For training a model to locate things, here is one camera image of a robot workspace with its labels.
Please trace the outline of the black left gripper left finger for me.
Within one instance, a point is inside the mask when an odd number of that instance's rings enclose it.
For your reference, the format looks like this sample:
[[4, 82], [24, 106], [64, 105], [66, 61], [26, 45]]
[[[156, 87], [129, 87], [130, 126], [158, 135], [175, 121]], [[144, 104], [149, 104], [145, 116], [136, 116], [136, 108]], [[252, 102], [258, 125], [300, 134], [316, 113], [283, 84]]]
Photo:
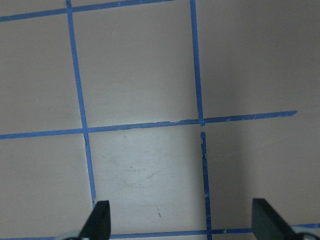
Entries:
[[111, 211], [108, 200], [98, 201], [78, 234], [80, 240], [109, 240]]

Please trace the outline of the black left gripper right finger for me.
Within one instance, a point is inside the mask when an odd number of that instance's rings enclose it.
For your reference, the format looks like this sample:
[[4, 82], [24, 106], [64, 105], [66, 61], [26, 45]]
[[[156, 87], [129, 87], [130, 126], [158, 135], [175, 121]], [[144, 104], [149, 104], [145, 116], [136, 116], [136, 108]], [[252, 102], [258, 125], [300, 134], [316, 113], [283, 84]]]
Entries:
[[297, 240], [297, 234], [264, 198], [254, 198], [251, 228], [257, 240]]

